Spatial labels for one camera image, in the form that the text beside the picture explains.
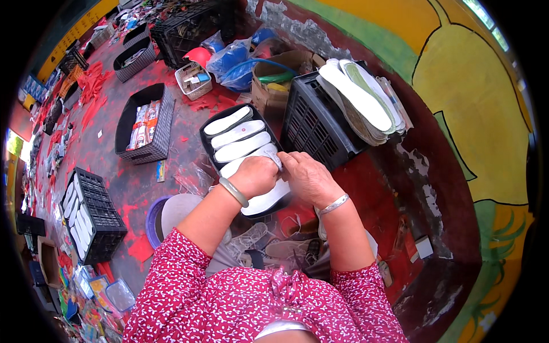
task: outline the red ball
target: red ball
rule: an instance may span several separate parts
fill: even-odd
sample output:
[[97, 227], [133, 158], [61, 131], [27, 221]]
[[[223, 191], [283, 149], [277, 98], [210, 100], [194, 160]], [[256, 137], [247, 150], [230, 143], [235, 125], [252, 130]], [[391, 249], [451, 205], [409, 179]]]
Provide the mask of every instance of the red ball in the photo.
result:
[[206, 68], [206, 62], [211, 58], [211, 53], [205, 48], [194, 48], [189, 51], [183, 58], [188, 57], [191, 61], [195, 61], [202, 67]]

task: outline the blue hose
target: blue hose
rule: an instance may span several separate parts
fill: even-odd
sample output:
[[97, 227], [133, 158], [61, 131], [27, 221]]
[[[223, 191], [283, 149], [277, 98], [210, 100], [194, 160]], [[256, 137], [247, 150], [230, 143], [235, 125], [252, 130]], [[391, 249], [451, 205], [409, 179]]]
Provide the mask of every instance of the blue hose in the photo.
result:
[[273, 61], [269, 61], [269, 60], [266, 60], [266, 59], [263, 59], [263, 58], [254, 58], [254, 59], [249, 59], [249, 60], [246, 60], [244, 62], [241, 62], [237, 65], [235, 65], [234, 67], [230, 68], [228, 72], [225, 73], [225, 75], [223, 76], [224, 78], [226, 78], [230, 73], [232, 73], [236, 68], [240, 67], [240, 66], [243, 66], [244, 64], [248, 64], [248, 63], [252, 63], [252, 62], [265, 62], [265, 63], [269, 63], [269, 64], [272, 64], [272, 65], [275, 65], [277, 67], [280, 67], [282, 69], [286, 69], [288, 71], [291, 71], [292, 74], [295, 76], [298, 75], [298, 73], [296, 73], [292, 68], [289, 68], [289, 67], [286, 67], [285, 65], [282, 65], [280, 63], [276, 63], [276, 62], [273, 62]]

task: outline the stack of insoles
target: stack of insoles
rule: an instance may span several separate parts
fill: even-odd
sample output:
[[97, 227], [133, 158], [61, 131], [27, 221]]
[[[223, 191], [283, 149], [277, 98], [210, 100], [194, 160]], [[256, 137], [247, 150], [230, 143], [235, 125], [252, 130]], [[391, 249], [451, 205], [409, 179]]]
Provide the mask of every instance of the stack of insoles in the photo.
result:
[[404, 133], [406, 122], [376, 79], [351, 60], [328, 60], [319, 70], [318, 83], [334, 99], [351, 128], [376, 146], [387, 136]]
[[[265, 131], [265, 122], [251, 120], [253, 114], [252, 108], [244, 106], [204, 128], [204, 134], [211, 138], [210, 144], [215, 150], [214, 160], [219, 164], [225, 164], [220, 169], [220, 174], [224, 178], [236, 173], [242, 161], [248, 156], [276, 159], [278, 149], [271, 143], [271, 135]], [[265, 212], [289, 192], [288, 182], [279, 179], [270, 192], [250, 199], [250, 205], [240, 211], [245, 216]]]
[[62, 205], [63, 216], [70, 228], [70, 233], [81, 260], [86, 256], [93, 237], [92, 221], [83, 200], [82, 189], [75, 173], [73, 181], [67, 187]]

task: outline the red floral shirt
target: red floral shirt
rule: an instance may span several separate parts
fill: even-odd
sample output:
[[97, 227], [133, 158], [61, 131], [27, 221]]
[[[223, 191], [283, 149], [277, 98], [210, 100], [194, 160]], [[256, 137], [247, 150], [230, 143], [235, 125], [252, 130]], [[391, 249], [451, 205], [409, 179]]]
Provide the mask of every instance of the red floral shirt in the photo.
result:
[[320, 342], [407, 341], [377, 265], [332, 271], [333, 286], [295, 271], [229, 268], [178, 230], [157, 248], [124, 342], [251, 342], [269, 323], [305, 324]]

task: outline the gray pants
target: gray pants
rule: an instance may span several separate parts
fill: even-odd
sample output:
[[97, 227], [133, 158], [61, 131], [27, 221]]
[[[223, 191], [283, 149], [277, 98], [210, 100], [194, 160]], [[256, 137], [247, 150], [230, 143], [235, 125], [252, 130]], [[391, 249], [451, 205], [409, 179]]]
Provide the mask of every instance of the gray pants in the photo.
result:
[[[164, 237], [172, 231], [187, 215], [202, 201], [202, 197], [190, 193], [177, 194], [169, 198], [162, 209], [162, 233]], [[227, 250], [225, 244], [220, 243], [214, 252], [214, 258], [206, 268], [206, 276], [231, 268], [240, 267], [238, 262]]]

